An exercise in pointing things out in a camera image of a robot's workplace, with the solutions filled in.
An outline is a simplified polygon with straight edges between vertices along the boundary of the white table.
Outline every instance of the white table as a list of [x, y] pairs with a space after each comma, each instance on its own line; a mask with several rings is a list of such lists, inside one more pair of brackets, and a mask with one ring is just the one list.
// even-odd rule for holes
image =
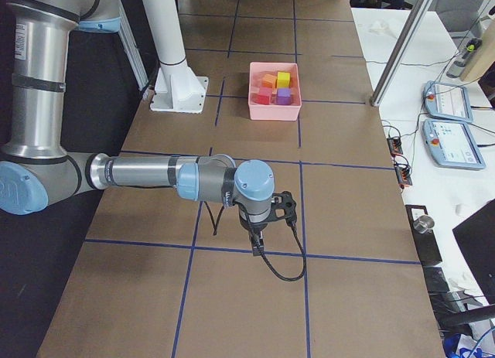
[[[398, 10], [353, 9], [354, 21], [363, 48], [364, 58], [373, 88], [400, 34], [409, 12]], [[450, 39], [435, 12], [427, 12], [402, 63], [431, 64], [446, 61], [456, 54]], [[401, 65], [380, 105], [380, 115], [397, 127], [402, 134], [411, 133], [422, 108], [422, 88], [435, 80], [447, 63], [433, 66]], [[445, 75], [442, 81], [460, 84]], [[490, 107], [477, 83], [467, 85], [471, 105]], [[495, 111], [473, 111], [474, 123], [495, 129]], [[495, 142], [493, 136], [471, 127], [477, 144]], [[469, 215], [495, 198], [495, 148], [481, 150], [486, 169], [469, 171], [439, 168], [433, 162], [420, 131], [413, 148], [413, 137], [402, 139], [406, 157], [413, 162], [412, 182], [402, 193], [405, 204], [425, 205], [435, 220], [435, 238], [442, 255], [442, 269], [453, 291], [467, 289], [480, 295], [478, 284], [464, 261], [452, 229]]]

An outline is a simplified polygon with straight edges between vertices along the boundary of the dark wall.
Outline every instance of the dark wall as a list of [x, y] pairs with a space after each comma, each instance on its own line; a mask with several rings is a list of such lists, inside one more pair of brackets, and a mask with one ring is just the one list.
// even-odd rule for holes
[[[155, 51], [141, 0], [122, 0], [148, 73]], [[0, 0], [0, 145], [9, 140], [15, 20]], [[118, 34], [70, 34], [62, 146], [115, 155], [140, 101]], [[25, 217], [0, 210], [0, 357], [34, 357], [77, 258], [101, 192]]]

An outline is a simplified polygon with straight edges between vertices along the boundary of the toy block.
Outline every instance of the toy block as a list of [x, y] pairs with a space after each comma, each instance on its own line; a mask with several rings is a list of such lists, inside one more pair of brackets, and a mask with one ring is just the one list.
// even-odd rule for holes
[[261, 85], [263, 87], [271, 87], [272, 89], [275, 89], [277, 86], [277, 77], [273, 74], [266, 73], [261, 79]]
[[258, 95], [256, 96], [256, 103], [270, 105], [271, 100], [271, 88], [270, 87], [260, 87]]
[[288, 87], [277, 89], [277, 97], [275, 103], [277, 105], [291, 105], [292, 104], [291, 89], [289, 89]]
[[289, 72], [277, 72], [277, 88], [288, 87], [291, 82], [291, 74]]

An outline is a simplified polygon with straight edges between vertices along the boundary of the white stand base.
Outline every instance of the white stand base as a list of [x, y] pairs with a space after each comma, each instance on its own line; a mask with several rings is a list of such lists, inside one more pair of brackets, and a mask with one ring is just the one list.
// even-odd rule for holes
[[197, 77], [189, 67], [186, 77], [186, 81], [178, 81], [174, 75], [171, 75], [172, 90], [170, 91], [160, 68], [156, 79], [155, 96], [150, 104], [152, 111], [201, 113], [207, 96], [208, 77]]

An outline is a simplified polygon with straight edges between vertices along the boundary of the blue joint cap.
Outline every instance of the blue joint cap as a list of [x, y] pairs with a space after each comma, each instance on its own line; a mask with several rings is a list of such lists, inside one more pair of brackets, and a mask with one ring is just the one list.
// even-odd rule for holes
[[196, 163], [185, 163], [177, 175], [177, 193], [181, 198], [197, 201], [200, 194], [200, 171]]
[[116, 33], [121, 28], [121, 17], [105, 20], [83, 20], [79, 22], [78, 31], [93, 33]]
[[257, 159], [241, 163], [235, 172], [234, 182], [237, 190], [253, 201], [269, 199], [275, 191], [273, 171]]
[[48, 206], [48, 193], [28, 169], [12, 162], [0, 162], [0, 209], [27, 215]]

